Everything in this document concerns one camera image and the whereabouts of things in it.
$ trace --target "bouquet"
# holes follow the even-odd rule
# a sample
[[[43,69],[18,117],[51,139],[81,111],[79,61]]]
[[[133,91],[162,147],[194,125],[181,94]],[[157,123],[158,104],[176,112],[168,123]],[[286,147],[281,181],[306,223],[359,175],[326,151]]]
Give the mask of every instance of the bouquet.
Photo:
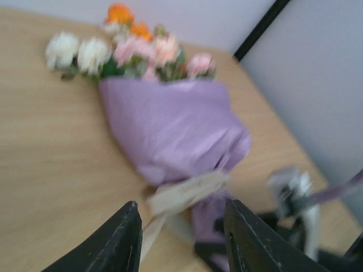
[[[214,81],[210,54],[186,60],[175,35],[161,24],[150,32],[135,23],[122,3],[109,8],[101,29],[109,40],[56,34],[47,66],[63,80],[81,75],[98,86],[112,135],[149,184],[229,172],[248,154],[250,135],[231,112],[226,87]],[[224,189],[193,204],[197,241],[223,241],[213,222],[223,217],[227,198]]]

